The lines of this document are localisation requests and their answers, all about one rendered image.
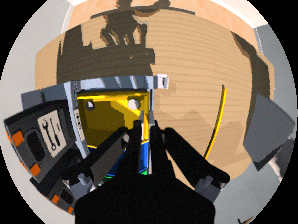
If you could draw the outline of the grey metal bin shelf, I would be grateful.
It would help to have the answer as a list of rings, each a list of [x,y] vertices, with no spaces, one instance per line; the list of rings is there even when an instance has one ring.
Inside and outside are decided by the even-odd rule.
[[[77,140],[70,148],[80,150],[84,159],[90,152],[81,125],[77,94],[99,91],[150,91],[149,110],[154,112],[154,89],[168,89],[169,77],[167,76],[168,74],[157,74],[156,76],[112,76],[68,81],[20,94],[22,110],[47,101],[67,99],[70,118]]]

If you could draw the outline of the orange-yellow long bar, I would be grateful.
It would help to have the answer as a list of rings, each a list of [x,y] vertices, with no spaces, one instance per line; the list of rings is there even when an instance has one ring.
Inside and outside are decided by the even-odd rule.
[[[223,114],[223,110],[224,110],[224,105],[225,105],[226,92],[227,92],[227,89],[226,88],[223,88],[221,105],[220,105],[220,110],[219,110],[219,114],[218,114],[218,119],[217,119],[217,122],[216,122],[216,126],[215,126],[215,129],[214,129],[214,133],[213,133],[212,139],[210,141],[209,147],[208,147],[208,149],[206,151],[206,154],[204,156],[205,159],[207,159],[207,157],[208,157],[208,155],[209,155],[209,153],[211,151],[211,148],[213,146],[213,143],[215,141],[215,138],[216,138],[216,135],[217,135],[219,126],[220,126],[220,122],[221,122],[221,118],[222,118],[222,114]]]

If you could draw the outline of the yellow bin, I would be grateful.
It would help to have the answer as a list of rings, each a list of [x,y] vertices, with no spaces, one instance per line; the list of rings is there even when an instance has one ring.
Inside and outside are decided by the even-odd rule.
[[[139,107],[136,110],[131,110],[128,107],[128,102],[132,98],[136,98],[139,101]],[[86,110],[85,104],[88,101],[92,101],[95,104],[94,110]],[[81,125],[88,147],[97,148],[99,144],[121,126],[127,126],[128,129],[133,128],[133,121],[138,120],[140,110],[144,110],[144,137],[142,144],[148,142],[150,91],[80,93],[77,94],[77,102]]]

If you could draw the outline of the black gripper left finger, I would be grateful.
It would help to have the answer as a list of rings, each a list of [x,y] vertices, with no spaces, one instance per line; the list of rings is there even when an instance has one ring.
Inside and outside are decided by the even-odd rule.
[[[105,205],[118,217],[128,215],[132,209],[135,176],[140,168],[143,133],[144,110],[140,110],[139,119],[133,121],[132,129],[124,126],[118,128],[81,162],[63,170],[61,178],[75,199],[96,189],[126,149],[108,190]]]

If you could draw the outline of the blue open bin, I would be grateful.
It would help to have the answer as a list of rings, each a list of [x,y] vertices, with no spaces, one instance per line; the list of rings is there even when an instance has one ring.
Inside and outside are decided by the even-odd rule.
[[[144,154],[143,154],[143,146],[144,146]],[[95,149],[93,147],[88,147],[90,153]],[[119,157],[119,159],[117,160],[117,162],[113,165],[112,169],[110,169],[110,171],[107,173],[107,175],[111,175],[111,176],[115,176],[118,164],[120,159],[122,159],[124,156],[124,152],[123,154]],[[143,143],[142,144],[142,151],[141,151],[141,159],[140,159],[140,168],[139,168],[139,172],[147,169],[147,158],[148,158],[148,142]]]

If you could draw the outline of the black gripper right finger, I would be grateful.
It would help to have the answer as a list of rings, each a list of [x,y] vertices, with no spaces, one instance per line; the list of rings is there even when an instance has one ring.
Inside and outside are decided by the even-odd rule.
[[[171,218],[179,214],[185,206],[167,152],[194,190],[214,203],[220,191],[230,181],[229,174],[210,164],[173,128],[166,127],[165,130],[160,130],[151,110],[149,110],[150,139],[151,169],[152,174],[155,173],[159,213]]]

